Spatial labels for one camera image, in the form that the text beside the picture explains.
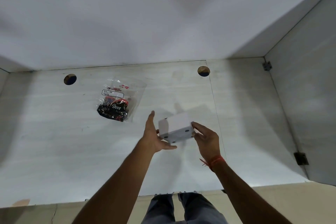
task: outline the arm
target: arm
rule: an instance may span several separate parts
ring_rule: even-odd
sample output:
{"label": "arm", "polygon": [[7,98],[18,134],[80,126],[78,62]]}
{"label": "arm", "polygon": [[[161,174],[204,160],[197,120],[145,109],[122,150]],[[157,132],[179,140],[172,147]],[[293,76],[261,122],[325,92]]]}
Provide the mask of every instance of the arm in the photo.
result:
{"label": "arm", "polygon": [[[201,124],[193,122],[192,126],[201,132],[194,133],[194,138],[202,157],[211,165],[211,161],[221,155],[219,137],[215,132]],[[291,224],[247,185],[225,161],[216,161],[211,167],[223,185],[243,224]]]}
{"label": "arm", "polygon": [[176,149],[158,137],[153,118],[154,111],[149,115],[143,137],[134,150],[84,205],[73,224],[127,223],[154,153]]}

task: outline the hinge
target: hinge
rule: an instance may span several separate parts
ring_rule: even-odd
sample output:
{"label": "hinge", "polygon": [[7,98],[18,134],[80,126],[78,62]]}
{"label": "hinge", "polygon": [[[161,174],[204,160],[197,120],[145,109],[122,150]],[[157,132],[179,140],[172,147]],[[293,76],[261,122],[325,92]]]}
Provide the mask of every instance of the hinge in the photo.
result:
{"label": "hinge", "polygon": [[303,152],[295,152],[294,153],[294,157],[296,159],[296,163],[299,166],[305,166],[305,165],[309,165],[306,154]]}
{"label": "hinge", "polygon": [[262,67],[264,68],[265,71],[270,71],[270,70],[272,69],[271,62],[270,62],[270,61],[268,61],[268,62],[265,61],[265,62],[262,64]]}

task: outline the person's left hand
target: person's left hand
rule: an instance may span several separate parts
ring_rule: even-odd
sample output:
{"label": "person's left hand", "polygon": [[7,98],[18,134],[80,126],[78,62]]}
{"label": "person's left hand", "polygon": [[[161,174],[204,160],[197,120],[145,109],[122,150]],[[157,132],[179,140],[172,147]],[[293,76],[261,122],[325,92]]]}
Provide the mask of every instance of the person's left hand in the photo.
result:
{"label": "person's left hand", "polygon": [[158,136],[159,130],[155,129],[153,118],[155,112],[152,111],[148,116],[146,121],[145,131],[143,137],[140,139],[139,143],[143,143],[148,149],[153,151],[153,154],[161,150],[173,150],[176,149],[176,145],[170,145],[166,141],[162,141],[162,138]]}

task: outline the red wristband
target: red wristband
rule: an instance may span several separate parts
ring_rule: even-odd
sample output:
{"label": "red wristband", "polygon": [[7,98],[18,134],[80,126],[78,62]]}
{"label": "red wristband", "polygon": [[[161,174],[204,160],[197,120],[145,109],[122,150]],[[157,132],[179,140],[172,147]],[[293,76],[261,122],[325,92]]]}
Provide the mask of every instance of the red wristband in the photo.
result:
{"label": "red wristband", "polygon": [[218,156],[216,156],[216,157],[213,157],[213,158],[210,160],[209,163],[205,162],[203,159],[200,159],[200,161],[203,162],[203,166],[204,166],[204,165],[208,166],[212,172],[213,172],[212,167],[213,167],[213,165],[214,165],[215,163],[217,163],[217,162],[221,162],[221,161],[224,161],[224,162],[225,162],[224,158],[223,158],[221,155],[218,155]]}

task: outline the trousers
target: trousers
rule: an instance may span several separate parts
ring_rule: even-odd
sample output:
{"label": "trousers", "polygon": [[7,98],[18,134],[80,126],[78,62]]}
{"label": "trousers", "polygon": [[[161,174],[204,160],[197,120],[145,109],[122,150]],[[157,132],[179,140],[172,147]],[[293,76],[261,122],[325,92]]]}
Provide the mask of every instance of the trousers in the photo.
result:
{"label": "trousers", "polygon": [[184,221],[175,221],[172,194],[165,194],[153,197],[141,224],[228,224],[224,215],[203,195],[179,193],[178,199],[184,208]]}

